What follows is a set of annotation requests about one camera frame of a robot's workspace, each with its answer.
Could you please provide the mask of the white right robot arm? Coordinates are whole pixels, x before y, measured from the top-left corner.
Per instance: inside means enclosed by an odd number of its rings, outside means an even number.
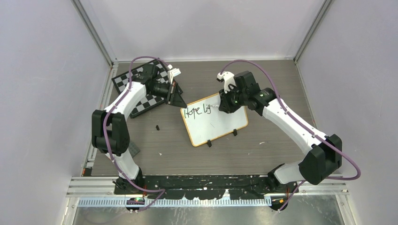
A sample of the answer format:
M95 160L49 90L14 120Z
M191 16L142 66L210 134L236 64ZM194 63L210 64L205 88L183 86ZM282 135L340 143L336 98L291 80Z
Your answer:
M288 183L306 180L317 185L342 165L342 140L337 135L328 136L315 129L278 100L271 88L261 89L252 72L237 75L218 73L217 81L223 83L219 91L219 111L233 113L243 106L273 122L289 136L305 155L301 161L281 164L268 173L269 190L281 192Z

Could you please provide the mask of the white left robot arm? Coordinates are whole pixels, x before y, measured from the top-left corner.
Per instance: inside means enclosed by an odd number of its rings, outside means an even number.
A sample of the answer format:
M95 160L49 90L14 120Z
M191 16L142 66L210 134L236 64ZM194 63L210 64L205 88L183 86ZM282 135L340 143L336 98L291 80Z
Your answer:
M141 169L129 152L127 119L130 113L147 95L160 97L171 106L187 107L174 78L180 70L172 66L168 69L168 82L157 80L160 69L154 64L144 64L137 73L129 72L126 87L116 100L105 109L92 113L92 146L116 164L119 176L127 180L126 188L133 194L143 190L144 182L138 178Z

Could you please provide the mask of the yellow framed whiteboard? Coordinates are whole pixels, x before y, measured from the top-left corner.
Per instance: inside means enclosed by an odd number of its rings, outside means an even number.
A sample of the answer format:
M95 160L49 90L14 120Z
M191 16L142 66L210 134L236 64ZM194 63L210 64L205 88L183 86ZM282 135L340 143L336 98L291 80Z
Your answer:
M219 103L220 97L216 93L180 109L192 146L198 147L248 125L244 107L234 113L221 112L218 108L211 107Z

